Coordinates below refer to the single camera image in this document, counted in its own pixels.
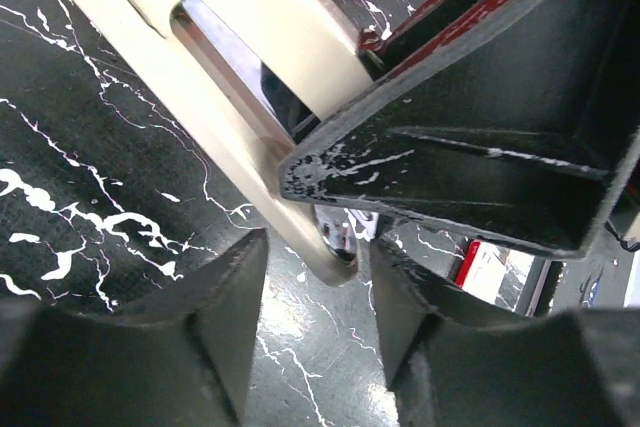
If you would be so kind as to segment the cream metal stapler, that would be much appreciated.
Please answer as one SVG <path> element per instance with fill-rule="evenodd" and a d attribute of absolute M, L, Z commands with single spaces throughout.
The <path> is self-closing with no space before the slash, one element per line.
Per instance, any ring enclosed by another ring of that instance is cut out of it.
<path fill-rule="evenodd" d="M 190 0 L 73 1 L 318 279 L 336 286 L 356 274 L 325 244 L 311 206 L 281 196 L 278 167 L 294 142 L 206 37 Z M 358 32 L 332 0 L 196 1 L 319 119 L 372 84 Z"/>

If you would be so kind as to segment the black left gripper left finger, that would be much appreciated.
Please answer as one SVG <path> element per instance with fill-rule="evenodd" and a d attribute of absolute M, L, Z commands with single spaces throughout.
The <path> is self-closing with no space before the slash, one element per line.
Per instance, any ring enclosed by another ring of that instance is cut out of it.
<path fill-rule="evenodd" d="M 111 315 L 1 302 L 5 426 L 239 426 L 267 233 Z"/>

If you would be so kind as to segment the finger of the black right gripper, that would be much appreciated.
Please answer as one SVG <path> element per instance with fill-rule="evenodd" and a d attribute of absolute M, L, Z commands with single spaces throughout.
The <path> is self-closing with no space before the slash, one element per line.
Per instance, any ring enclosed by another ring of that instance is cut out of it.
<path fill-rule="evenodd" d="M 507 0 L 321 123 L 290 200 L 582 256 L 639 158 L 639 0 Z"/>
<path fill-rule="evenodd" d="M 435 50 L 475 27 L 507 0 L 427 0 L 383 40 L 362 32 L 359 59 L 373 80 L 422 62 Z"/>

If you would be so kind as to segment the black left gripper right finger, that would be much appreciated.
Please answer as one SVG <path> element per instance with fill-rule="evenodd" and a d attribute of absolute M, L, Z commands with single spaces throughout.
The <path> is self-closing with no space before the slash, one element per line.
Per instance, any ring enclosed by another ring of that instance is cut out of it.
<path fill-rule="evenodd" d="M 380 354 L 403 426 L 635 426 L 639 313 L 526 317 L 369 250 Z"/>

